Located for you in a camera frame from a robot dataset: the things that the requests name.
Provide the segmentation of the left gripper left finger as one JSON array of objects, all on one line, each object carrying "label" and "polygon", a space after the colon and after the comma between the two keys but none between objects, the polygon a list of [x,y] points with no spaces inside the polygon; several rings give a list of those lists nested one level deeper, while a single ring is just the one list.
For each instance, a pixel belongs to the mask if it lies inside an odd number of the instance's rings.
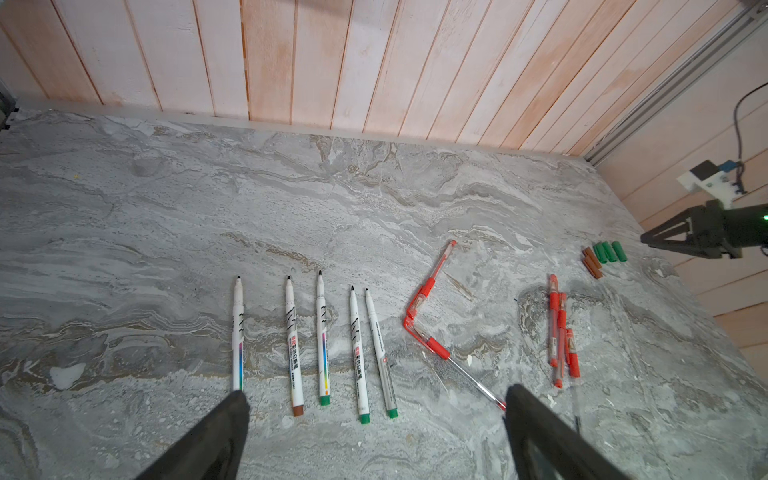
[{"label": "left gripper left finger", "polygon": [[249,413],[245,394],[231,392],[137,479],[235,479]]}]

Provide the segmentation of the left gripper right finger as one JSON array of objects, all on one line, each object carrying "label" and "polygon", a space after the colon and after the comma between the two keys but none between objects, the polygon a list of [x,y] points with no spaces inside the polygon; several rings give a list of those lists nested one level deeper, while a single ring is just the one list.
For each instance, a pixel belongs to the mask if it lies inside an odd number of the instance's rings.
[{"label": "left gripper right finger", "polygon": [[508,388],[505,427],[520,479],[626,479],[521,384]]}]

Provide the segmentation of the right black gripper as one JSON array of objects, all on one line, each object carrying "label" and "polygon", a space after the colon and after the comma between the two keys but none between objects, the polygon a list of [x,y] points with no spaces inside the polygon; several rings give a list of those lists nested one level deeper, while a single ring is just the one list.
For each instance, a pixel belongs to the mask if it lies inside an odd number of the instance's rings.
[{"label": "right black gripper", "polygon": [[743,257],[742,248],[730,238],[720,200],[689,207],[643,233],[640,240],[650,248],[705,259]]}]

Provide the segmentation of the red gel pen cluster three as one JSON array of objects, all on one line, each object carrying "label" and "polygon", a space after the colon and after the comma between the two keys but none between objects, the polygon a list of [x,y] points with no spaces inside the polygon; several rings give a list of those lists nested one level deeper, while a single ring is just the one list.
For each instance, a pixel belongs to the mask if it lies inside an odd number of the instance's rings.
[{"label": "red gel pen cluster three", "polygon": [[566,363],[570,376],[570,391],[573,400],[573,415],[576,432],[581,435],[581,409],[579,400],[580,365],[575,343],[575,336],[571,328],[566,329]]}]

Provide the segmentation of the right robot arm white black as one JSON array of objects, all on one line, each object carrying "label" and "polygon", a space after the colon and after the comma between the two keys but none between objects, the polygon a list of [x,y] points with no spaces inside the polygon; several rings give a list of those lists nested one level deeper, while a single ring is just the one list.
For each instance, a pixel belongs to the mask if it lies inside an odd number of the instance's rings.
[{"label": "right robot arm white black", "polygon": [[646,231],[640,241],[704,259],[739,259],[745,248],[767,248],[767,204],[726,209],[721,201],[710,200]]}]

